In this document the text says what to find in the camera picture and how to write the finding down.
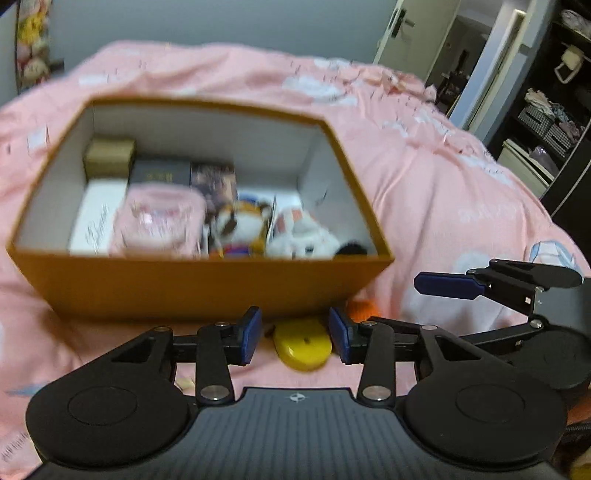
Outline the black box gold lettering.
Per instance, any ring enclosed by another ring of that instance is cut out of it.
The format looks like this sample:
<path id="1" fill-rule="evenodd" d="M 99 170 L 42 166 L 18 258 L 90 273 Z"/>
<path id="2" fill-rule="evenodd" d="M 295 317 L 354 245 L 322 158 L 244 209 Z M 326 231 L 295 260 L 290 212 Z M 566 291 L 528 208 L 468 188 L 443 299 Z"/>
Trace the black box gold lettering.
<path id="1" fill-rule="evenodd" d="M 129 184 L 165 183 L 189 187 L 190 177 L 190 161 L 140 158 L 133 164 Z"/>

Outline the hanging plush toy organizer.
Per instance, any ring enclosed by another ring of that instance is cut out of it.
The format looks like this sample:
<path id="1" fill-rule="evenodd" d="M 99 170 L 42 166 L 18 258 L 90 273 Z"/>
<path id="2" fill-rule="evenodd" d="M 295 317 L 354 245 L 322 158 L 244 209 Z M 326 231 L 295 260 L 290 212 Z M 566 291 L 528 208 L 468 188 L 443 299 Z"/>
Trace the hanging plush toy organizer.
<path id="1" fill-rule="evenodd" d="M 19 94 L 64 70 L 62 59 L 50 52 L 52 0 L 17 1 L 15 76 Z"/>

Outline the dark photo card box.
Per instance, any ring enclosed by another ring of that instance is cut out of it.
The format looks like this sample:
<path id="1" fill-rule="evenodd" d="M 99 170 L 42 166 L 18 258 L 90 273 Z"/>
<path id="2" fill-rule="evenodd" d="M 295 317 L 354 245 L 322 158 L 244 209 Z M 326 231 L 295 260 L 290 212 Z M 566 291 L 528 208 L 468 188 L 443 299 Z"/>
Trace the dark photo card box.
<path id="1" fill-rule="evenodd" d="M 235 167 L 221 163 L 192 163 L 190 188 L 204 197 L 207 211 L 215 213 L 238 200 Z"/>

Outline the dark wardrobe shelf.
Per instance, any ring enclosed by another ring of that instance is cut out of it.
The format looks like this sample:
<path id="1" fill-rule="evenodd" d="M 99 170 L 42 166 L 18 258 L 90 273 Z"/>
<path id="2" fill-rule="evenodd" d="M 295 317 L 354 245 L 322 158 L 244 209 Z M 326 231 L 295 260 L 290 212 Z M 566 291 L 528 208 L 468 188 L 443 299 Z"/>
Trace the dark wardrobe shelf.
<path id="1" fill-rule="evenodd" d="M 554 222 L 590 240 L 590 3 L 556 1 L 536 55 L 488 146 L 511 142 L 547 184 Z"/>

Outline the cream bedroom door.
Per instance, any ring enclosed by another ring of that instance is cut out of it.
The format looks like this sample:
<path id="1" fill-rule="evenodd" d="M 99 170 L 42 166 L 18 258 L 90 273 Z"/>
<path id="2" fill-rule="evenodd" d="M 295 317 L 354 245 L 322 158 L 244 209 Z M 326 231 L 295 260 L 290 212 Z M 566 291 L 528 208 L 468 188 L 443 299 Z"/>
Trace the cream bedroom door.
<path id="1" fill-rule="evenodd" d="M 398 0 L 373 63 L 426 81 L 460 6 L 460 0 Z"/>

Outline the orange cardboard storage box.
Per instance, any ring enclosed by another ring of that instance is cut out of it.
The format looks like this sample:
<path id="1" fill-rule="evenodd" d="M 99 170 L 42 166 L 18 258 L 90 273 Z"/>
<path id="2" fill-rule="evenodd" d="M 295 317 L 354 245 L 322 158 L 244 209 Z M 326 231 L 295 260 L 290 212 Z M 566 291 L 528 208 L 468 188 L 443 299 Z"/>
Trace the orange cardboard storage box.
<path id="1" fill-rule="evenodd" d="M 393 254 L 324 120 L 224 101 L 88 101 L 7 244 L 58 314 L 307 316 Z"/>

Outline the red panda sailor plush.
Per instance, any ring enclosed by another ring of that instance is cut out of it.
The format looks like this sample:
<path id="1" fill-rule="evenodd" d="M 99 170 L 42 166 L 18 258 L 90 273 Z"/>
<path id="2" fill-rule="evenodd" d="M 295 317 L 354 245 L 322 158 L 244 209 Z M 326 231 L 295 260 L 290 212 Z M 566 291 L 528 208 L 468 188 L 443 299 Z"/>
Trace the red panda sailor plush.
<path id="1" fill-rule="evenodd" d="M 222 205 L 208 218 L 208 254 L 221 258 L 263 256 L 272 217 L 273 206 L 266 202 L 235 201 Z"/>

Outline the small tan cardboard box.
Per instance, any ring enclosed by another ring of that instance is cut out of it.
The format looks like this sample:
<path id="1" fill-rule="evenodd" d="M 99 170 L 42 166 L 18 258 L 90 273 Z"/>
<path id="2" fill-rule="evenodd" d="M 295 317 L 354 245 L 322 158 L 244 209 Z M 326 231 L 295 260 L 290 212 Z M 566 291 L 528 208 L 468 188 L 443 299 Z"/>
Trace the small tan cardboard box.
<path id="1" fill-rule="evenodd" d="M 87 180 L 127 179 L 135 150 L 136 144 L 133 139 L 94 137 L 83 157 Z"/>

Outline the white pink striped plush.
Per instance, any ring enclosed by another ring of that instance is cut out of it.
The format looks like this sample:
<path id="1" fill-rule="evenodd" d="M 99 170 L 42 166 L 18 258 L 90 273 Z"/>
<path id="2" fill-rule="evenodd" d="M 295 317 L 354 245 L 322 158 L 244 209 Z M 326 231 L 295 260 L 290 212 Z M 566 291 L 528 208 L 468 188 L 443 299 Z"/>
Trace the white pink striped plush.
<path id="1" fill-rule="evenodd" d="M 280 211 L 269 241 L 266 256 L 283 259 L 331 259 L 342 243 L 308 210 L 287 207 Z"/>

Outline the white rectangular box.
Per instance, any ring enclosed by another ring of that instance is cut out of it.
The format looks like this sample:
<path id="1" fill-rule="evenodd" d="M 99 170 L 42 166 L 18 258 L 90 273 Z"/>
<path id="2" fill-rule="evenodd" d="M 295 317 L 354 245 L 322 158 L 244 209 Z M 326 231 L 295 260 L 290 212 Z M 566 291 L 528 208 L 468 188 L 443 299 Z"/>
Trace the white rectangular box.
<path id="1" fill-rule="evenodd" d="M 70 254 L 108 252 L 114 217 L 126 190 L 125 179 L 93 179 L 88 182 L 70 235 Z"/>

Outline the orange plush item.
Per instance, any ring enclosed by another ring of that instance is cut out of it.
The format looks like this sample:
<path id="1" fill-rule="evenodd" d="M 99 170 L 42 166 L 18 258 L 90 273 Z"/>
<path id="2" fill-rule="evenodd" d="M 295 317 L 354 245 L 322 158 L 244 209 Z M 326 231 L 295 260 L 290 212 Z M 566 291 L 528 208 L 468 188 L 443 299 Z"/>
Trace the orange plush item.
<path id="1" fill-rule="evenodd" d="M 346 302 L 346 313 L 355 323 L 362 323 L 382 314 L 372 300 L 352 299 Z"/>

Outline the pink pouch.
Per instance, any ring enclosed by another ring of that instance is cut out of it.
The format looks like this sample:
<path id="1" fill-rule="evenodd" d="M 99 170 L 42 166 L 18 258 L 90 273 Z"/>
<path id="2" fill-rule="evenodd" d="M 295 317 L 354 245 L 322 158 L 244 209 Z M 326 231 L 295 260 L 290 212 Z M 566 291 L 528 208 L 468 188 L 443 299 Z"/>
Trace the pink pouch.
<path id="1" fill-rule="evenodd" d="M 131 185 L 116 211 L 109 253 L 117 256 L 200 254 L 206 202 L 197 191 L 165 183 Z"/>

